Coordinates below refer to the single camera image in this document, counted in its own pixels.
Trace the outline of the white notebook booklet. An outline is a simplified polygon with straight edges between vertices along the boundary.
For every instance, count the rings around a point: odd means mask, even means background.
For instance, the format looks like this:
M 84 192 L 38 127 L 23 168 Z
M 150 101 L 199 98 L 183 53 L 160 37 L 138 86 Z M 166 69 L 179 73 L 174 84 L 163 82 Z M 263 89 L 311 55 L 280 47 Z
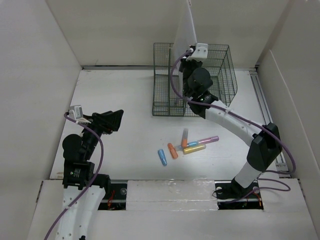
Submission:
M 192 2 L 190 0 L 182 1 L 180 21 L 172 47 L 174 60 L 177 60 L 190 49 L 190 46 L 194 46 L 197 43 L 191 7 Z

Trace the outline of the clear zip pouch purple zipper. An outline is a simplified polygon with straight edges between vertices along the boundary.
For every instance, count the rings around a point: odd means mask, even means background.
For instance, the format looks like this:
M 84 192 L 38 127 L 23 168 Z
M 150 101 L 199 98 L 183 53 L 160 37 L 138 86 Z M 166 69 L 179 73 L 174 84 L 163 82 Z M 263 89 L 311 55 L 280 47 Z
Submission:
M 180 99 L 183 98 L 183 73 L 180 72 L 181 60 L 184 55 L 181 55 L 172 65 L 170 72 L 170 84 L 176 97 L 174 98 L 174 104 L 177 105 Z

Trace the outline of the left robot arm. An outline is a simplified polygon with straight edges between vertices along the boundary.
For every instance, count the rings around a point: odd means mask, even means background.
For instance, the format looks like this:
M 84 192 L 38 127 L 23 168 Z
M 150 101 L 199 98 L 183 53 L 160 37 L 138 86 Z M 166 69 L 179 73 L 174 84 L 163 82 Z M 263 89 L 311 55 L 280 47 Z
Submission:
M 112 182 L 100 174 L 104 158 L 102 135 L 120 128 L 124 111 L 94 112 L 84 115 L 75 105 L 64 114 L 66 120 L 82 127 L 80 134 L 70 134 L 62 142 L 63 199 L 62 212 L 52 224 L 57 240 L 87 240 L 98 209 L 123 210 L 127 183 Z

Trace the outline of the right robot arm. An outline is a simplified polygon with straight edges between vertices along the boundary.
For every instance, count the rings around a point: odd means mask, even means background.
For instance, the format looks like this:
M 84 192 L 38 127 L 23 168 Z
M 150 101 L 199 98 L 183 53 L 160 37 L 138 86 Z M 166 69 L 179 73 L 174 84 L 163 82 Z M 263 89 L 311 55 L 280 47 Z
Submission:
M 277 142 L 280 138 L 278 127 L 274 123 L 258 125 L 236 117 L 217 96 L 210 93 L 213 80 L 202 67 L 202 62 L 188 60 L 184 56 L 179 60 L 178 70 L 182 73 L 182 96 L 188 100 L 191 111 L 222 126 L 248 145 L 246 163 L 229 185 L 218 190 L 225 199 L 243 197 L 282 152 L 283 148 Z

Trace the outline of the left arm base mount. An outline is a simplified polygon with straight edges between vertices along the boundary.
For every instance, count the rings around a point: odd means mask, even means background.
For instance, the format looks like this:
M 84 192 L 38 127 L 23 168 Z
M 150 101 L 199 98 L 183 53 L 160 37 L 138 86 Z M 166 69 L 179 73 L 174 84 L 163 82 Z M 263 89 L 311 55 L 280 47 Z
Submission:
M 99 204 L 100 211 L 126 210 L 128 180 L 111 180 L 107 193 Z

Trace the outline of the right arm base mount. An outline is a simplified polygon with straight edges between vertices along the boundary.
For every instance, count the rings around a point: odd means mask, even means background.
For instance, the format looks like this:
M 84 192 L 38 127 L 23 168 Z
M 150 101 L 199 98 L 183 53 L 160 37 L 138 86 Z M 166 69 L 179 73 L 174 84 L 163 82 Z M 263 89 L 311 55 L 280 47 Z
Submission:
M 243 188 L 235 180 L 216 181 L 212 197 L 217 199 L 218 210 L 262 210 L 263 203 L 258 182 L 253 181 Z

